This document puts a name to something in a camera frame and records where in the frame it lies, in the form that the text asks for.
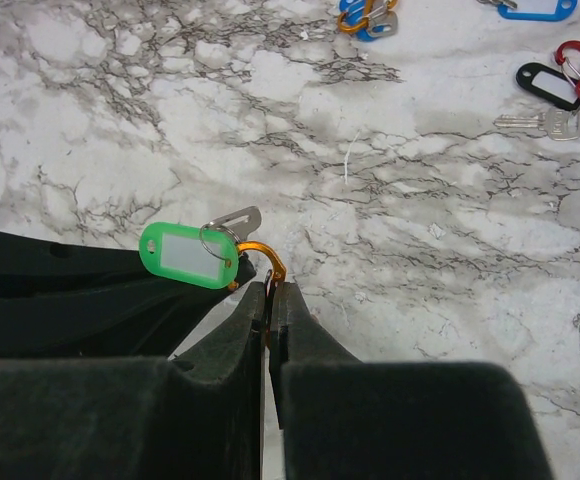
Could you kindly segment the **green key tag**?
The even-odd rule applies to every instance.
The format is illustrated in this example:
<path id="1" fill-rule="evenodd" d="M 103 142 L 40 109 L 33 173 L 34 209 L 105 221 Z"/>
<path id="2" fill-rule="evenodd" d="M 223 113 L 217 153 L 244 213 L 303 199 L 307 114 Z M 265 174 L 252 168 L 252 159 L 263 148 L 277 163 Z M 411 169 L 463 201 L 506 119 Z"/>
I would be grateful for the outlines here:
<path id="1" fill-rule="evenodd" d="M 200 227 L 156 222 L 139 239 L 145 269 L 156 276 L 205 289 L 239 288 L 238 245 L 261 225 L 261 212 L 249 206 Z"/>

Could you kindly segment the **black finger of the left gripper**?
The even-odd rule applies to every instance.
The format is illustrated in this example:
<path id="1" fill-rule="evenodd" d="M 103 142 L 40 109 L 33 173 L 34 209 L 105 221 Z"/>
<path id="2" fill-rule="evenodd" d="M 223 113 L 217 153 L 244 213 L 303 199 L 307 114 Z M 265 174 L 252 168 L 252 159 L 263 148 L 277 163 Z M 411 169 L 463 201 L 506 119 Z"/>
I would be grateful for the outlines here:
<path id="1" fill-rule="evenodd" d="M 136 250 L 64 244 L 0 231 L 0 288 L 67 288 L 152 278 Z"/>
<path id="2" fill-rule="evenodd" d="M 0 275 L 0 358 L 169 356 L 233 292 L 138 273 Z"/>

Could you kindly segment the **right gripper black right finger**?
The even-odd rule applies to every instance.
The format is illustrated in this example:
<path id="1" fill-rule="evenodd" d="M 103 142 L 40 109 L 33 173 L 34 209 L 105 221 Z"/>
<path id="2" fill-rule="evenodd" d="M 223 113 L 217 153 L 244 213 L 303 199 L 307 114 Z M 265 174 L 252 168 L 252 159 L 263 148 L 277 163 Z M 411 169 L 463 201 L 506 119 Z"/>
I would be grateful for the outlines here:
<path id="1" fill-rule="evenodd" d="M 299 287 L 270 310 L 270 374 L 290 479 L 549 479 L 521 387 L 483 362 L 364 363 Z"/>

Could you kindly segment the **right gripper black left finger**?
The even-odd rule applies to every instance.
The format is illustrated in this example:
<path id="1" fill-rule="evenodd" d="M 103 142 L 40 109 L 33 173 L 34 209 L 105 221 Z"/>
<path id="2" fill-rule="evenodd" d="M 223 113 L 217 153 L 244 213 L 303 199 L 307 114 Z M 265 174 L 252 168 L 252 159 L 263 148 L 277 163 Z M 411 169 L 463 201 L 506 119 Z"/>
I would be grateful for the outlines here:
<path id="1" fill-rule="evenodd" d="M 172 360 L 0 360 L 0 479 L 259 478 L 265 303 Z"/>

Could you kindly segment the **black key tag with key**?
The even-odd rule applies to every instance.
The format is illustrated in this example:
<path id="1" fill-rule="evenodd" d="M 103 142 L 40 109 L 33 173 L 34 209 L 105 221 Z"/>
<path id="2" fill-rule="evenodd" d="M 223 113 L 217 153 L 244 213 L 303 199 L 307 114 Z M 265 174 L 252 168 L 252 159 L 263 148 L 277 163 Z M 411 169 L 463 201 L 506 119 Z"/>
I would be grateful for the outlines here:
<path id="1" fill-rule="evenodd" d="M 500 115 L 493 121 L 496 127 L 541 130 L 554 141 L 580 138 L 580 97 L 574 77 L 530 62 L 517 70 L 515 79 L 522 90 L 547 101 L 550 107 L 533 116 Z"/>

